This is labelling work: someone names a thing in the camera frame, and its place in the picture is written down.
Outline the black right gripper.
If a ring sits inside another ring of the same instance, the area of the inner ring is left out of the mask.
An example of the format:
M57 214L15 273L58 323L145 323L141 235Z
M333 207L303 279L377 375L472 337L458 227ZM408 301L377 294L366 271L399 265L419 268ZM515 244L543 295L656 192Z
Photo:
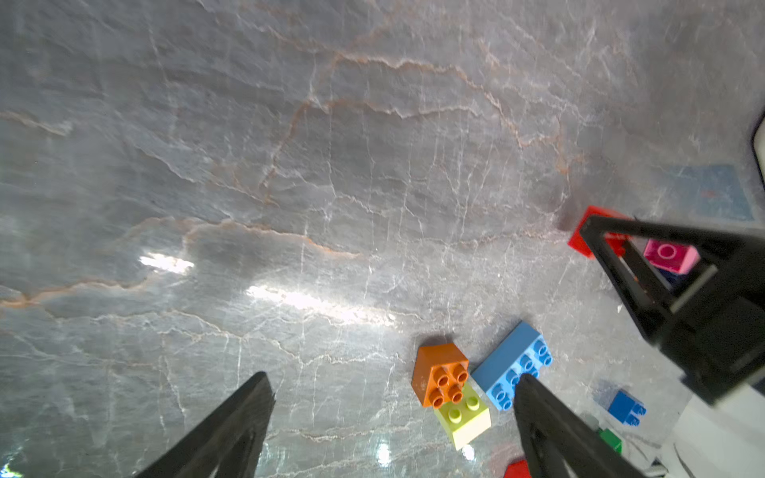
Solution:
M631 242L618 257L608 234L692 246L699 259L681 284L663 277ZM681 368L713 406L764 374L764 241L741 231L591 216L581 235L643 338Z

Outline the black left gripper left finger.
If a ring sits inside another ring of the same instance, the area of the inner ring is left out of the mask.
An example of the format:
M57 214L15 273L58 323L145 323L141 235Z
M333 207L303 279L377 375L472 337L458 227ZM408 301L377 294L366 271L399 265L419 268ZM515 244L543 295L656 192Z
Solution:
M141 477L252 477L275 396L265 372L249 378Z

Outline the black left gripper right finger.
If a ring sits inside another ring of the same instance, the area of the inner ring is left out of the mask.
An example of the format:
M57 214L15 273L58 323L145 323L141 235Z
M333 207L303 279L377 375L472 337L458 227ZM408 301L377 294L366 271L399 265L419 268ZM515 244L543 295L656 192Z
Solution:
M643 476L531 374L522 374L513 408L533 477Z

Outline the pink small lego brick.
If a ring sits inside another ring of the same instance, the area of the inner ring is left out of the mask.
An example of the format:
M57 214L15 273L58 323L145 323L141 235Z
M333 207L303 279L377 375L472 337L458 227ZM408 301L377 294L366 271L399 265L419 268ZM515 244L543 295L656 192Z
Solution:
M699 260L694 247L657 239L647 241L643 256L651 265L677 275L689 274Z

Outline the blue small lego brick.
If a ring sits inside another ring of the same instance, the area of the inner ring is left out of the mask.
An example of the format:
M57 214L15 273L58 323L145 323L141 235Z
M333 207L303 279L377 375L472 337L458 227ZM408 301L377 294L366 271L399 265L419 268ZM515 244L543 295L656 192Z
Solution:
M619 423L637 427L641 424L641 418L647 414L647 409L639 400L624 390L619 390L609 405L608 412Z

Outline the lime green lego brick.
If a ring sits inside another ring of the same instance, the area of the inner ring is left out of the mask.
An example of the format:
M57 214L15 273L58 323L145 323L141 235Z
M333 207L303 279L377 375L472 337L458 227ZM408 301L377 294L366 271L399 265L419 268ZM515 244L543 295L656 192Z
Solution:
M462 390L463 398L434 409L434 414L448 434L454 448L460 450L491 426L488 406L470 384Z

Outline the light blue long lego brick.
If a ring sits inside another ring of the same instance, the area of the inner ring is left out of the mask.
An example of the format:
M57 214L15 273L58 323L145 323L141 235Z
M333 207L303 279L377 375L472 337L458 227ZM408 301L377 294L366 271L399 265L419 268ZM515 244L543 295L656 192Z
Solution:
M510 410L522 374L538 378L553 362L543 336L521 321L473 372L473 378L499 410Z

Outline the brown-orange lego brick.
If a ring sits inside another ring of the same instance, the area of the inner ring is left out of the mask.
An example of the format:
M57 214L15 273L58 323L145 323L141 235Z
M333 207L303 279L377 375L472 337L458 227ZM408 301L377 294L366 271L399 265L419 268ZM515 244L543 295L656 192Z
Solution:
M423 346L418 349L412 388L423 407L441 408L459 404L469 377L469 360L455 344Z

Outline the red lego brick front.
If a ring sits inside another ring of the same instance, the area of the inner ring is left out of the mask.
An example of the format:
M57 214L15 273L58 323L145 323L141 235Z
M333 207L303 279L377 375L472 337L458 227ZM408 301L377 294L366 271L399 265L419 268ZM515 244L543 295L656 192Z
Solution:
M510 463L503 475L504 478L531 478L531 473L525 459Z

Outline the blue lid storage box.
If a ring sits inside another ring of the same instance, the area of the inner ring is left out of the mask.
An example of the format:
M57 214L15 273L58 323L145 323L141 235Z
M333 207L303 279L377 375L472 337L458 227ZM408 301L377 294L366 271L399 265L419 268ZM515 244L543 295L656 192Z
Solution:
M762 182L765 182L765 118L760 120L760 123L755 129L752 138L752 148L757 160L758 168Z

